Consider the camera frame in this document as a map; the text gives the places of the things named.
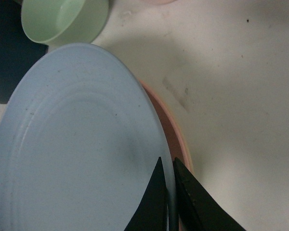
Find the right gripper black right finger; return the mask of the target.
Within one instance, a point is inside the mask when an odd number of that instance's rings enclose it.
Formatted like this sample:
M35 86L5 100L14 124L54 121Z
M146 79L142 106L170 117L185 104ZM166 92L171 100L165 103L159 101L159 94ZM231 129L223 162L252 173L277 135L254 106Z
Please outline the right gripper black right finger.
M173 162L180 218L189 231L243 231L179 158Z

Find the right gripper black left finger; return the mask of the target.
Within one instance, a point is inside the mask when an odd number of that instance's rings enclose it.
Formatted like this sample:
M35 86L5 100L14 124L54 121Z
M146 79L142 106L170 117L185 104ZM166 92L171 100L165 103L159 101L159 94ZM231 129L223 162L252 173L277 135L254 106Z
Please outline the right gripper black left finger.
M161 157L158 158L138 208L126 231L165 231L168 219L168 190Z

